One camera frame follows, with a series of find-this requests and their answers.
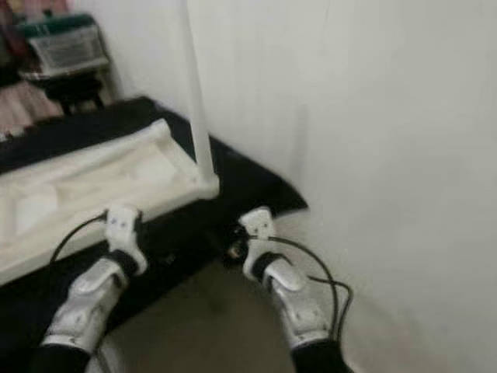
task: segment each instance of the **pink fabric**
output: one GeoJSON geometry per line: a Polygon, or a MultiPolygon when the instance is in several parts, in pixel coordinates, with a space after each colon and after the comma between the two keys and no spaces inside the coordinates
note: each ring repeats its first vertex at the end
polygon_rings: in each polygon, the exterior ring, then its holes
{"type": "Polygon", "coordinates": [[[0,90],[0,140],[22,134],[37,120],[60,115],[61,108],[27,82],[0,90]]]}

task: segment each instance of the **white vertical rod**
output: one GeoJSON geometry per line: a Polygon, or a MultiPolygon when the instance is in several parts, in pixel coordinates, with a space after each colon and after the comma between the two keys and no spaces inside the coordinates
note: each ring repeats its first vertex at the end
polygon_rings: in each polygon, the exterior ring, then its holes
{"type": "Polygon", "coordinates": [[[200,168],[202,177],[206,182],[216,178],[210,153],[209,134],[207,132],[206,116],[203,107],[200,77],[196,62],[193,33],[189,19],[187,0],[179,0],[179,28],[184,59],[184,76],[188,95],[189,121],[195,148],[196,163],[200,168]]]}

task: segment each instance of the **green lid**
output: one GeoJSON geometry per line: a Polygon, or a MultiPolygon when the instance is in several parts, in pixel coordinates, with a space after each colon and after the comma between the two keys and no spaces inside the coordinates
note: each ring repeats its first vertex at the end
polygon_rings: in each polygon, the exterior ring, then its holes
{"type": "Polygon", "coordinates": [[[55,16],[24,22],[17,25],[17,29],[26,39],[58,35],[84,26],[95,25],[93,18],[86,13],[55,16]]]}

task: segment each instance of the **white wall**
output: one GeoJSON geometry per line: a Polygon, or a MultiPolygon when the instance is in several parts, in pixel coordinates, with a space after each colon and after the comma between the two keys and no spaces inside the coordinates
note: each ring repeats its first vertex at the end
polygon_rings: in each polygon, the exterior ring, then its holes
{"type": "MultiPolygon", "coordinates": [[[[172,0],[73,2],[124,96],[185,112],[172,0]]],[[[309,242],[359,293],[357,371],[495,371],[496,3],[189,4],[211,130],[302,192],[309,242]]]]}

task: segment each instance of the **floor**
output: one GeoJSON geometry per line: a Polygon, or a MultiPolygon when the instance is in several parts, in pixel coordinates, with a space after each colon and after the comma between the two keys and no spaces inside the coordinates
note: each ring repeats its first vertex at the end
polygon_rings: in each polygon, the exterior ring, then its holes
{"type": "Polygon", "coordinates": [[[127,373],[291,373],[278,315],[240,270],[214,263],[113,332],[127,373]]]}

